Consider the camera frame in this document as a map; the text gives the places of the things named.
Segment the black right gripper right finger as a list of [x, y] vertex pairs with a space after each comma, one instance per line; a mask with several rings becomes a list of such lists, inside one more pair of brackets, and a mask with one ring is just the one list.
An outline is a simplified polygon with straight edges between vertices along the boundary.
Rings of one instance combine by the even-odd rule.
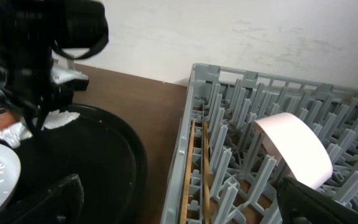
[[277, 203], [283, 224], [358, 224], [358, 213], [291, 177], [278, 187]]

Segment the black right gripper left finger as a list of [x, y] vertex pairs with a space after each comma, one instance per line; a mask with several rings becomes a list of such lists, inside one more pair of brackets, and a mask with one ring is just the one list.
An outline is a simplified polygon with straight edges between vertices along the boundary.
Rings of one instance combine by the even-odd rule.
[[79, 175], [70, 174], [0, 211], [0, 224], [77, 223], [84, 204]]

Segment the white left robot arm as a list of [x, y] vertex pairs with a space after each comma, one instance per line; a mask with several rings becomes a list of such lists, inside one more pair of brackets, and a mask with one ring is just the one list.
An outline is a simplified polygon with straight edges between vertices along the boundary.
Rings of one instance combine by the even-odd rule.
[[75, 87], [52, 80], [53, 54], [86, 49], [85, 60], [109, 41], [99, 1], [0, 1], [0, 105], [31, 128], [71, 104]]

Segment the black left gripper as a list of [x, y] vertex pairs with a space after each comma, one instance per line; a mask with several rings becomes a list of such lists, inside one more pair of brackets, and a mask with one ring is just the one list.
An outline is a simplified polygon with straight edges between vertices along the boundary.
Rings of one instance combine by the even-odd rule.
[[73, 85], [56, 84], [51, 74], [13, 75], [0, 71], [0, 105], [25, 124], [43, 124], [49, 112], [73, 101]]

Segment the wooden chopstick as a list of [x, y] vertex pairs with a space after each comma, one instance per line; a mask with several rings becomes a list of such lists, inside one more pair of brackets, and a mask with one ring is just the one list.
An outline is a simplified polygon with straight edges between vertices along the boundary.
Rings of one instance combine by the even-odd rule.
[[210, 192], [209, 192], [209, 142], [208, 142], [208, 123], [203, 126], [203, 183], [204, 183], [204, 223], [210, 224]]

